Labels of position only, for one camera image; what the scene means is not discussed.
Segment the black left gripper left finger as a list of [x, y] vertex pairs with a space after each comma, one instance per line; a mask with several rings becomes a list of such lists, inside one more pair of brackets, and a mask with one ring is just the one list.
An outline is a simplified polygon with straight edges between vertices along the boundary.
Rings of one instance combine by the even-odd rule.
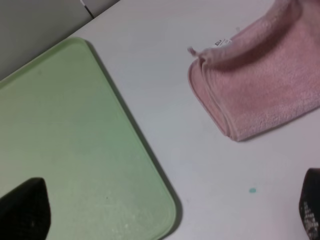
[[2, 240], [45, 240], [51, 227], [46, 182], [33, 177], [0, 198]]

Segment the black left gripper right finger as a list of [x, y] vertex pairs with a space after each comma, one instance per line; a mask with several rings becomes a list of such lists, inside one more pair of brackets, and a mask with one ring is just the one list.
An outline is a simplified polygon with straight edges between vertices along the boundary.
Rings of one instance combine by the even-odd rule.
[[299, 214], [304, 230], [310, 240], [320, 239], [320, 169], [309, 168], [305, 174]]

